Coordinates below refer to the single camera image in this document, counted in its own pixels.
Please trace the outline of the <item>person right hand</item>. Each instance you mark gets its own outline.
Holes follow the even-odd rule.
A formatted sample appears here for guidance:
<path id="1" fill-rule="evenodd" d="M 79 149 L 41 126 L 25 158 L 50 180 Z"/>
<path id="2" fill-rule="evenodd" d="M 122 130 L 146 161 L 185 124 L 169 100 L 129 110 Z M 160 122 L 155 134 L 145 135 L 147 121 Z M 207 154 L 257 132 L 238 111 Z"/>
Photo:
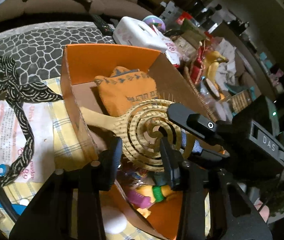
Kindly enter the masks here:
<path id="1" fill-rule="evenodd" d="M 262 205 L 263 203 L 259 200 L 259 198 L 254 203 L 254 206 L 259 211 L 260 216 L 263 218 L 265 222 L 267 222 L 270 216 L 269 207 L 267 207 L 266 205 L 262 207 Z"/>

